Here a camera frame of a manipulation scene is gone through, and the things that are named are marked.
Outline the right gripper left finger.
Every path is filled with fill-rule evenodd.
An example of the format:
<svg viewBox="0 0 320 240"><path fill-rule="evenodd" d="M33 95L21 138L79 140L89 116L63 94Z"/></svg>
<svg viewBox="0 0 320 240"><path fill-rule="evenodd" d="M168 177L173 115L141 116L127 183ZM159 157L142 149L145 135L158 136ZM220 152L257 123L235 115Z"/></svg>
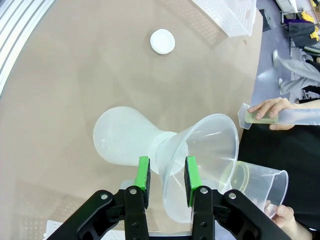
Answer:
<svg viewBox="0 0 320 240"><path fill-rule="evenodd" d="M150 159L139 158L133 185L116 194L96 191L47 240L102 240L120 221L125 240L149 240L145 210L149 205Z"/></svg>

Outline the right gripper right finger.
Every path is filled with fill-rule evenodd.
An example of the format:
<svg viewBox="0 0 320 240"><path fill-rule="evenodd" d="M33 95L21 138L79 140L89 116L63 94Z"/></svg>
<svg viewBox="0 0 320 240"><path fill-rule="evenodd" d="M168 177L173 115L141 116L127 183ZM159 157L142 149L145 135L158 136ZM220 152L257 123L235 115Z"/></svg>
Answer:
<svg viewBox="0 0 320 240"><path fill-rule="evenodd" d="M239 190L224 194L202 184L193 156L185 159L184 184L187 204L192 208L192 240L215 240L215 224L236 240L314 240L314 233L288 219L272 220Z"/></svg>

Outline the clear plastic measuring beaker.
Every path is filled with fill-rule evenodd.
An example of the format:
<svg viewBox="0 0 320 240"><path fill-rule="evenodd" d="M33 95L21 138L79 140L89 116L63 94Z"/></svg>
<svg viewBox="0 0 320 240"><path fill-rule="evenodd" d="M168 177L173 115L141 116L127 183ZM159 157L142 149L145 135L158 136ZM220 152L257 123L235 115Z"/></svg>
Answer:
<svg viewBox="0 0 320 240"><path fill-rule="evenodd" d="M238 190L272 218L277 207L284 201L289 176L285 170L237 161L226 167L220 180L222 182L217 189L222 194L229 190Z"/></svg>

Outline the translucent plastic conical flask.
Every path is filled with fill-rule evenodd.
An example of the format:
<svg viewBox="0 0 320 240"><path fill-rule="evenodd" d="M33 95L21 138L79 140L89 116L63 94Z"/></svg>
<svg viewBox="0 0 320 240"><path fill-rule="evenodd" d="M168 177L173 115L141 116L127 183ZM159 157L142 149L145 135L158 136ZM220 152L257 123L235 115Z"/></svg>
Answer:
<svg viewBox="0 0 320 240"><path fill-rule="evenodd" d="M186 143L177 143L178 133L156 127L139 111L128 106L108 109L96 121L93 143L107 162L137 166L140 157L150 159L150 169L171 176L182 173L188 155Z"/></svg>

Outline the clear plastic graduated cylinder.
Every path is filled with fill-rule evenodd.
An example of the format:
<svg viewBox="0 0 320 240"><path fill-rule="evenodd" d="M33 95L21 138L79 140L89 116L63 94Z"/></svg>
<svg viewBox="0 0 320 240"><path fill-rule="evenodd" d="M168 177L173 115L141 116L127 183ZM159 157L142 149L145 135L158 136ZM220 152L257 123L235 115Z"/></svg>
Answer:
<svg viewBox="0 0 320 240"><path fill-rule="evenodd" d="M283 109L274 118L270 118L267 112L263 118L256 119L257 114L249 113L249 108L243 103L237 113L239 126L246 130L252 124L320 126L320 109Z"/></svg>

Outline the white round flask cap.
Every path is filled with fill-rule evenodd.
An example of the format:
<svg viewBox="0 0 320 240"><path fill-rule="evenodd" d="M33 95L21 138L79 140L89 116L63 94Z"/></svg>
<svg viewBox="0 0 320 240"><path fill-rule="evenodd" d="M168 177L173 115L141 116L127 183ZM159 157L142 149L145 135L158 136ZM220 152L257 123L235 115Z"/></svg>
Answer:
<svg viewBox="0 0 320 240"><path fill-rule="evenodd" d="M150 36L150 46L157 54L169 54L173 51L175 45L174 36L166 29L158 29Z"/></svg>

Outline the person's left hand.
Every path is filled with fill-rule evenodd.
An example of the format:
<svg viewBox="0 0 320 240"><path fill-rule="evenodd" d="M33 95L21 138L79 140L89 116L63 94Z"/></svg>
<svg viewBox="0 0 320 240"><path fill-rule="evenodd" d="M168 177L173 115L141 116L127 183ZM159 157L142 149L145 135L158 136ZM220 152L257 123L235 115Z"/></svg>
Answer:
<svg viewBox="0 0 320 240"><path fill-rule="evenodd" d="M277 206L272 204L270 200L267 200L264 204L264 213L270 217L272 211L274 211L274 215L271 219L279 228L288 235L294 234L297 231L297 222L291 207L283 204Z"/></svg>

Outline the person's right hand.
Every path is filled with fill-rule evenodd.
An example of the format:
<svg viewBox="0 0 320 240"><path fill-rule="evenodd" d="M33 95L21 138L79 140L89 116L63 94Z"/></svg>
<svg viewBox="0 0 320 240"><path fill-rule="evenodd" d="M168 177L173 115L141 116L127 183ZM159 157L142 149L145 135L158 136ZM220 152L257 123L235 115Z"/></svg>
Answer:
<svg viewBox="0 0 320 240"><path fill-rule="evenodd" d="M255 114L255 119L260 120L265 115L268 115L270 119L274 119L281 110L298 109L298 105L289 102L287 98L273 98L263 101L258 105L250 107L247 111L250 114Z"/></svg>

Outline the white perforated plastic basket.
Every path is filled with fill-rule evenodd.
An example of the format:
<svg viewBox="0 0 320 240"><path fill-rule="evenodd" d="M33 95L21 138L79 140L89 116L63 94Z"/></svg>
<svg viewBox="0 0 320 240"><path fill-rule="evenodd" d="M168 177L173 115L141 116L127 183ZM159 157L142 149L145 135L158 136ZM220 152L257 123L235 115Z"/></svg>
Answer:
<svg viewBox="0 0 320 240"><path fill-rule="evenodd" d="M63 223L49 220L46 226L46 238L56 231ZM178 232L174 234L164 234L161 232L150 232L149 233L149 240L192 240L192 231L188 232ZM125 223L124 221L120 221L113 229L108 231L102 240L125 240Z"/></svg>
<svg viewBox="0 0 320 240"><path fill-rule="evenodd" d="M192 0L228 37L251 36L257 0Z"/></svg>

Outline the person in black t-shirt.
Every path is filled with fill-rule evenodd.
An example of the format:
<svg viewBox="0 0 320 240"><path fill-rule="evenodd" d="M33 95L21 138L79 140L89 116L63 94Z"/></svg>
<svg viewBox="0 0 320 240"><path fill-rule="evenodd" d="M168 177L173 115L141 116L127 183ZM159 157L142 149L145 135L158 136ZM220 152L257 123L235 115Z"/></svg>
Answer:
<svg viewBox="0 0 320 240"><path fill-rule="evenodd" d="M297 224L312 240L320 240L320 126L270 130L254 124L242 134L238 160L287 171L283 204L293 209Z"/></svg>

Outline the dark jacket with yellow patches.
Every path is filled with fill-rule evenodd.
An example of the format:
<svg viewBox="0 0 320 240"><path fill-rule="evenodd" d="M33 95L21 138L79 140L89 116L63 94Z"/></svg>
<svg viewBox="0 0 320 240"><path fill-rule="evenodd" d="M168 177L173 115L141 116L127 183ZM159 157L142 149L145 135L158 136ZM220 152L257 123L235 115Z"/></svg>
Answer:
<svg viewBox="0 0 320 240"><path fill-rule="evenodd" d="M295 47L320 57L320 23L312 15L305 11L282 12L281 23Z"/></svg>

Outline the dark grey plastic stool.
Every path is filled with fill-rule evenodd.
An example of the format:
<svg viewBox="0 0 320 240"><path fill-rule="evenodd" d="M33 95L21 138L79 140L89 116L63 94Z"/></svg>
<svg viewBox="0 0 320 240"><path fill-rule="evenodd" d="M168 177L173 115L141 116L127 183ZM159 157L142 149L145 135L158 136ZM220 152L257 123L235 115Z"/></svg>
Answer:
<svg viewBox="0 0 320 240"><path fill-rule="evenodd" d="M259 12L261 13L262 18L263 18L263 26L262 26L263 32L269 31L269 30L276 27L273 16L269 10L260 9Z"/></svg>

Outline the aluminium frame rails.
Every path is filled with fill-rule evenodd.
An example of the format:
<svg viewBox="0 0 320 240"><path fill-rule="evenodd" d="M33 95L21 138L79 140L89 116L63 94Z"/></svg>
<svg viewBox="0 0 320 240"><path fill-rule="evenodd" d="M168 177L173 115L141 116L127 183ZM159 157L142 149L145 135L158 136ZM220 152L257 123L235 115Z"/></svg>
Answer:
<svg viewBox="0 0 320 240"><path fill-rule="evenodd" d="M30 35L56 0L0 0L0 96Z"/></svg>

